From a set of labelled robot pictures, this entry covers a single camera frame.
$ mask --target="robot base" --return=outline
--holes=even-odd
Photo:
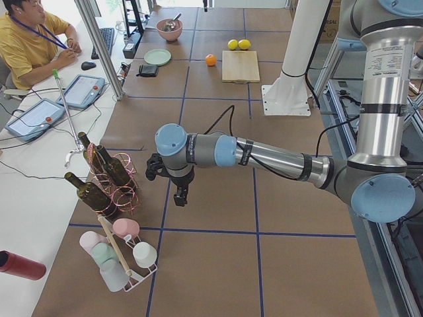
[[[273,85],[262,86],[265,116],[310,116],[304,77],[281,75]]]

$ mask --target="computer mouse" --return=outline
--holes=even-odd
[[[87,71],[87,70],[92,69],[92,68],[94,68],[94,67],[96,67],[96,66],[97,66],[97,64],[96,64],[96,63],[94,63],[93,61],[84,61],[84,62],[81,64],[81,69],[82,69],[83,71]]]

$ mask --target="wine bottle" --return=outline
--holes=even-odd
[[[122,162],[116,157],[111,157],[102,145],[97,145],[97,153],[104,161],[103,169],[109,175],[110,179],[116,186],[121,187],[124,193],[136,191],[137,186]]]
[[[84,146],[84,151],[83,151],[84,159],[87,161],[91,170],[96,175],[96,177],[99,180],[101,186],[104,187],[104,188],[109,186],[110,180],[109,180],[108,176],[104,173],[102,159],[97,154],[96,147],[95,146],[93,147],[93,152],[91,154],[92,157],[91,157],[91,160],[89,160],[87,149],[88,149],[88,146],[90,145],[91,142],[88,139],[87,134],[85,132],[79,132],[78,138],[81,140],[81,142]]]
[[[86,203],[92,210],[101,212],[107,219],[115,219],[120,210],[112,203],[112,200],[94,183],[84,183],[74,173],[67,172],[65,179],[77,188],[80,200]]]

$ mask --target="wire cup rack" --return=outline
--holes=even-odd
[[[102,166],[102,160],[94,152],[95,145],[90,143],[87,147],[87,162],[90,166],[90,173],[93,175],[93,180],[100,185],[103,192],[107,194],[112,203],[119,208],[121,212],[128,212],[130,215],[134,215],[135,209],[140,206],[141,200],[139,199],[136,190],[139,188],[134,175],[137,174],[137,169],[132,162],[131,157],[126,153],[118,153],[113,157],[120,160],[130,180],[123,186],[116,186],[110,179],[109,175],[104,173],[99,166]],[[130,182],[135,184],[135,187],[129,186]]]

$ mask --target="keyboard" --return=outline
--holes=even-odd
[[[106,44],[108,54],[112,55],[114,28],[101,28],[100,33],[101,33],[101,36],[103,37],[104,43]],[[93,47],[93,52],[91,53],[91,59],[99,59],[98,54],[95,51],[94,47]]]

